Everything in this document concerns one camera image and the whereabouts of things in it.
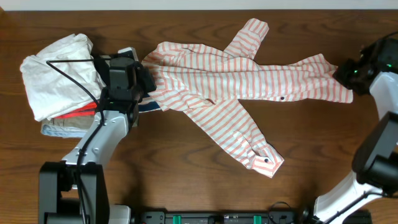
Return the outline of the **red white striped shirt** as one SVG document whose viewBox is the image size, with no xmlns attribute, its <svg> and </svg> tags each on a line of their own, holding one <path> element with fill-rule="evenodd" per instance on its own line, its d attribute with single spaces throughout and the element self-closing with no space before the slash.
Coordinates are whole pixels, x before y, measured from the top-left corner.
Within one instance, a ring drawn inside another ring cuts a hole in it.
<svg viewBox="0 0 398 224">
<path fill-rule="evenodd" d="M 157 88 L 150 96 L 162 110 L 185 113 L 245 168 L 273 177 L 283 157 L 241 101 L 351 103 L 353 92 L 333 78 L 336 67 L 322 54 L 290 65 L 257 64 L 268 31 L 267 23 L 250 19 L 224 50 L 162 42 L 142 63 L 154 76 Z"/>
</svg>

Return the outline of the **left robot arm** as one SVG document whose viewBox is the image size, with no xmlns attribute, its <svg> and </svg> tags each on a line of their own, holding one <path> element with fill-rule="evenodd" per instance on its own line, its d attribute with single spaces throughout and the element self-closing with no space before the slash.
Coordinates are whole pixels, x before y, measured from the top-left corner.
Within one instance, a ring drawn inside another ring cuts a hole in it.
<svg viewBox="0 0 398 224">
<path fill-rule="evenodd" d="M 94 58 L 109 68 L 88 132 L 59 162 L 39 173 L 39 223 L 133 223 L 131 208 L 111 205 L 104 167 L 139 116 L 139 103 L 156 89 L 148 68 L 132 56 Z"/>
</svg>

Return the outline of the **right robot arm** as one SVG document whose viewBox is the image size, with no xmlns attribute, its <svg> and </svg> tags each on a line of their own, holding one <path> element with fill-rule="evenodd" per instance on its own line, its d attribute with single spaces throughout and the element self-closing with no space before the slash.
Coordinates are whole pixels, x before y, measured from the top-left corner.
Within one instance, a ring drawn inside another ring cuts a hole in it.
<svg viewBox="0 0 398 224">
<path fill-rule="evenodd" d="M 373 97 L 379 122 L 358 147 L 350 173 L 303 211 L 301 223 L 371 223 L 361 207 L 397 198 L 397 38 L 381 37 L 347 60 L 333 78 L 358 95 Z"/>
</svg>

